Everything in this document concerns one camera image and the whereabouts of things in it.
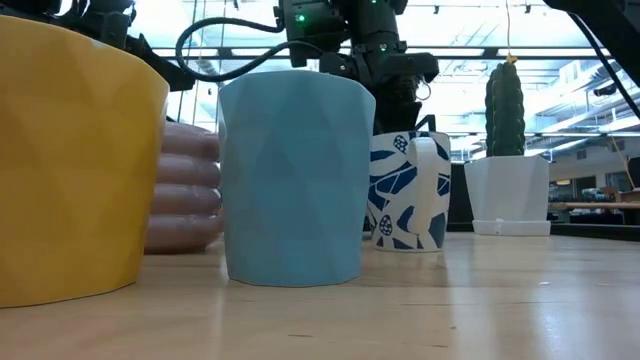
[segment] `white pot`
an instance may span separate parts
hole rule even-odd
[[[539,156],[496,156],[464,166],[480,235],[548,236],[549,163]]]

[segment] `mug handle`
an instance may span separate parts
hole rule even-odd
[[[409,229],[421,235],[429,227],[435,205],[438,186],[438,149],[432,138],[411,139],[408,151],[409,161],[417,169],[417,199]]]

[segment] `wooden table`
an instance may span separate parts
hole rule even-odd
[[[114,293],[0,310],[0,359],[638,359],[640,244],[458,233],[441,254],[368,246],[362,277],[306,289],[229,281],[221,245],[147,257]]]

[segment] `cactus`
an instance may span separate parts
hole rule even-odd
[[[516,66],[506,62],[487,83],[487,157],[524,155],[524,105]]]

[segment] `yellow pot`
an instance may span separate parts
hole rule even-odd
[[[135,282],[168,84],[143,61],[0,16],[0,307]]]

